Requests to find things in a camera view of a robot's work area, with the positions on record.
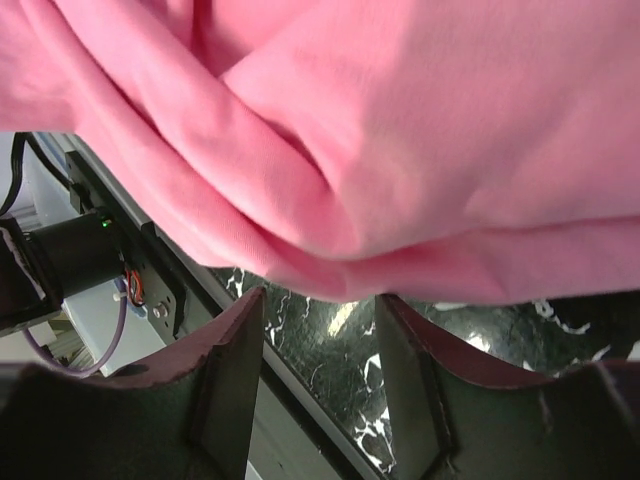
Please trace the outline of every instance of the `pink fabric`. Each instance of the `pink fabric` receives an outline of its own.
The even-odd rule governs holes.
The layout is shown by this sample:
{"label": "pink fabric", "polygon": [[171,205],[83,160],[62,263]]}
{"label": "pink fabric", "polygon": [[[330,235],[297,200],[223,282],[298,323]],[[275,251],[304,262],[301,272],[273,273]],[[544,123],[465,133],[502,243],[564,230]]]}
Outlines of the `pink fabric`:
{"label": "pink fabric", "polygon": [[640,287],[638,0],[6,0],[0,128],[81,135],[301,293]]}

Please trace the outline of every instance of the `dark plastic part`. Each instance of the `dark plastic part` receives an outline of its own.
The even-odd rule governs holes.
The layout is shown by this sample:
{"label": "dark plastic part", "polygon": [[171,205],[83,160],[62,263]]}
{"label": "dark plastic part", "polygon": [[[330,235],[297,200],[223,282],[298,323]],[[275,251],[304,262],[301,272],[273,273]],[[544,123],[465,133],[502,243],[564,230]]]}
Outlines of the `dark plastic part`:
{"label": "dark plastic part", "polygon": [[[0,219],[0,228],[4,233],[0,234],[0,337],[3,337],[43,322],[59,310],[62,299],[43,278],[43,272],[15,219]],[[40,298],[23,267],[18,264],[16,251],[23,265],[30,269],[32,279],[44,291],[44,298]]]}
{"label": "dark plastic part", "polygon": [[377,299],[376,332],[399,480],[640,478],[640,364],[548,379],[394,296]]}
{"label": "dark plastic part", "polygon": [[122,274],[115,228],[91,213],[31,232],[28,239],[66,298]]}
{"label": "dark plastic part", "polygon": [[0,476],[244,480],[264,304],[252,290],[107,379],[0,365]]}

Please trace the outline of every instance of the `black marble surface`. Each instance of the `black marble surface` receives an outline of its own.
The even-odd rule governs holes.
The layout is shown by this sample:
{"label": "black marble surface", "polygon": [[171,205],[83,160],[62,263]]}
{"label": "black marble surface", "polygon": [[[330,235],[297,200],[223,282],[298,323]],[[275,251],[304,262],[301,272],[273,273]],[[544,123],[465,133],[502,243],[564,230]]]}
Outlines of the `black marble surface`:
{"label": "black marble surface", "polygon": [[[369,461],[395,478],[373,299],[319,302],[238,269],[215,271],[234,296],[268,290],[268,341]],[[519,367],[557,376],[582,362],[627,358],[640,339],[640,293],[512,307],[462,307],[406,299],[470,344]]]}

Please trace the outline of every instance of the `purple wire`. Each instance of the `purple wire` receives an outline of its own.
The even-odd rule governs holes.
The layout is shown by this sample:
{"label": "purple wire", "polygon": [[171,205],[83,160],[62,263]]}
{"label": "purple wire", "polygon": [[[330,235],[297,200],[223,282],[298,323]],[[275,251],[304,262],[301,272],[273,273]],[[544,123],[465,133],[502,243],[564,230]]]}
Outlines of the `purple wire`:
{"label": "purple wire", "polygon": [[[118,291],[120,293],[126,292],[124,282],[120,278],[116,279],[116,287],[118,288]],[[75,378],[87,378],[93,375],[94,373],[96,373],[98,370],[100,370],[105,365],[105,363],[109,361],[109,359],[113,355],[113,352],[115,352],[116,348],[118,347],[118,343],[120,343],[120,339],[122,338],[122,332],[124,331],[124,321],[126,317],[127,317],[127,297],[124,296],[120,299],[120,312],[118,314],[118,324],[116,325],[116,333],[113,335],[113,340],[111,340],[111,343],[109,344],[109,348],[107,348],[107,351],[104,353],[104,355],[100,360],[98,360],[91,367],[84,370],[75,370],[73,368],[68,368],[68,367],[65,367],[64,365],[59,364],[53,358],[47,355],[45,351],[40,347],[40,345],[38,345],[38,342],[36,342],[36,339],[33,338],[33,335],[31,335],[31,332],[29,331],[28,328],[24,329],[22,333],[24,334],[24,337],[27,339],[27,342],[29,343],[29,345],[31,345],[31,347],[35,350],[38,357],[40,357],[40,359],[45,362],[45,366],[47,368],[67,376],[71,376]]]}

